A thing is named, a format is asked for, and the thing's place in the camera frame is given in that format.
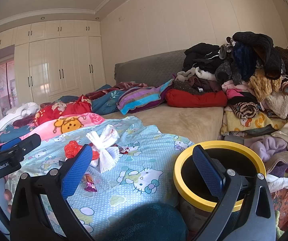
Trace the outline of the left hand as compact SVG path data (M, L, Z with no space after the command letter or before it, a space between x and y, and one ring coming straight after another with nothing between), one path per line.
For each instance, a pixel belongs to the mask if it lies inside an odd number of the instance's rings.
M8 213L11 212L11 204L12 200L11 192L5 188L5 184L8 181L8 176L4 176L3 179L0 179L0 206L4 210L7 210Z

